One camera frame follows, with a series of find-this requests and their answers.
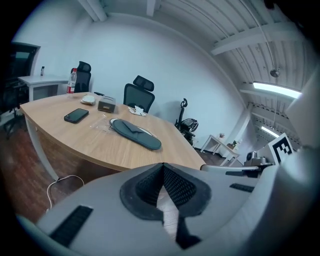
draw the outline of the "ceiling light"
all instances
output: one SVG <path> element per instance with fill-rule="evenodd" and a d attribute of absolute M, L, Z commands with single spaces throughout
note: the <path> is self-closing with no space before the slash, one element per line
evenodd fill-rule
<path fill-rule="evenodd" d="M 296 90 L 291 90 L 291 89 L 287 89 L 287 88 L 283 88 L 277 85 L 271 85 L 271 84 L 267 84 L 267 83 L 261 83 L 261 82 L 253 82 L 253 86 L 256 89 L 261 89 L 261 90 L 266 90 L 266 91 L 270 91 L 270 92 L 275 92 L 278 94 L 284 94 L 287 95 L 289 97 L 293 97 L 293 98 L 298 98 L 301 94 L 301 92 L 298 92 Z"/>
<path fill-rule="evenodd" d="M 264 131 L 266 131 L 267 133 L 269 133 L 269 134 L 273 135 L 273 136 L 274 136 L 274 137 L 276 137 L 276 138 L 278 138 L 278 137 L 279 137 L 279 135 L 278 135 L 278 134 L 274 133 L 273 131 L 271 131 L 271 130 L 267 129 L 267 128 L 266 128 L 266 127 L 264 127 L 264 126 L 261 126 L 261 129 L 262 129 L 262 130 L 264 130 Z"/>

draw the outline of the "clear plastic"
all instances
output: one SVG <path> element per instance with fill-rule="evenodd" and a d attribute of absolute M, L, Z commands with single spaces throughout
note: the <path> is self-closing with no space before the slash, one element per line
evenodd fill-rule
<path fill-rule="evenodd" d="M 73 94 L 75 92 L 76 81 L 77 81 L 77 69 L 74 68 L 72 70 L 72 73 L 70 74 L 68 85 L 66 88 L 67 94 Z"/>
<path fill-rule="evenodd" d="M 93 129 L 98 129 L 100 131 L 104 131 L 106 133 L 117 134 L 110 124 L 110 119 L 111 118 L 107 117 L 105 114 L 102 114 L 101 118 L 97 122 L 90 125 L 90 127 Z"/>

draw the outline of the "white object on desk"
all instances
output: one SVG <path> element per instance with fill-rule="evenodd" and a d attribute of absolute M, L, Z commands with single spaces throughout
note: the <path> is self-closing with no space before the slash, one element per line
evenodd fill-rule
<path fill-rule="evenodd" d="M 230 163 L 229 166 L 232 166 L 234 164 L 234 162 L 238 159 L 238 157 L 240 156 L 239 153 L 235 152 L 234 150 L 232 150 L 230 147 L 228 147 L 223 141 L 221 141 L 220 139 L 216 138 L 215 136 L 209 135 L 209 138 L 206 140 L 206 142 L 204 143 L 203 147 L 201 148 L 200 152 L 203 152 L 206 148 L 206 146 L 209 144 L 210 140 L 214 140 L 217 142 L 217 145 L 215 146 L 214 150 L 213 150 L 213 155 L 217 152 L 218 148 L 220 146 L 224 147 L 229 153 L 233 154 L 234 156 L 234 160 L 232 160 L 232 162 Z M 220 164 L 220 166 L 223 166 L 226 162 L 227 162 L 227 158 Z"/>
<path fill-rule="evenodd" d="M 144 109 L 138 106 L 135 106 L 135 108 L 128 106 L 128 109 L 134 115 L 143 116 L 143 117 L 146 115 L 146 113 L 144 113 Z"/>
<path fill-rule="evenodd" d="M 44 86 L 63 85 L 68 83 L 68 78 L 57 75 L 28 75 L 20 76 L 18 79 L 29 87 L 29 101 L 34 101 L 34 88 Z"/>

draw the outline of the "cable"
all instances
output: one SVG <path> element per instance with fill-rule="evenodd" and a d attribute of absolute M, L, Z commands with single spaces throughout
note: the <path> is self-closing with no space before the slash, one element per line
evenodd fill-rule
<path fill-rule="evenodd" d="M 67 177 L 60 178 L 60 179 L 58 179 L 58 180 L 55 181 L 55 182 L 52 182 L 52 183 L 48 186 L 48 188 L 46 189 L 46 195 L 48 196 L 49 202 L 50 202 L 50 209 L 47 209 L 46 211 L 52 209 L 52 202 L 51 202 L 51 199 L 50 199 L 50 196 L 49 196 L 49 189 L 50 189 L 50 187 L 51 187 L 53 184 L 55 184 L 55 183 L 57 183 L 57 182 L 60 182 L 60 181 L 62 181 L 62 180 L 65 180 L 65 179 L 67 179 L 67 178 L 69 178 L 69 177 L 72 177 L 72 176 L 79 178 L 79 179 L 82 181 L 83 185 L 85 185 L 84 180 L 83 180 L 82 178 L 80 178 L 79 176 L 77 176 L 77 175 L 69 175 L 69 176 L 67 176 Z"/>

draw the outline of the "smartphone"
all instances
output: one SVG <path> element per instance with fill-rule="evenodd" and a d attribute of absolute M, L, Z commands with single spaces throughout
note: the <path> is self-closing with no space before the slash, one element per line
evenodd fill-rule
<path fill-rule="evenodd" d="M 72 111 L 71 113 L 65 115 L 63 119 L 66 122 L 76 124 L 79 123 L 82 119 L 84 119 L 87 115 L 89 115 L 88 110 L 78 108 Z"/>

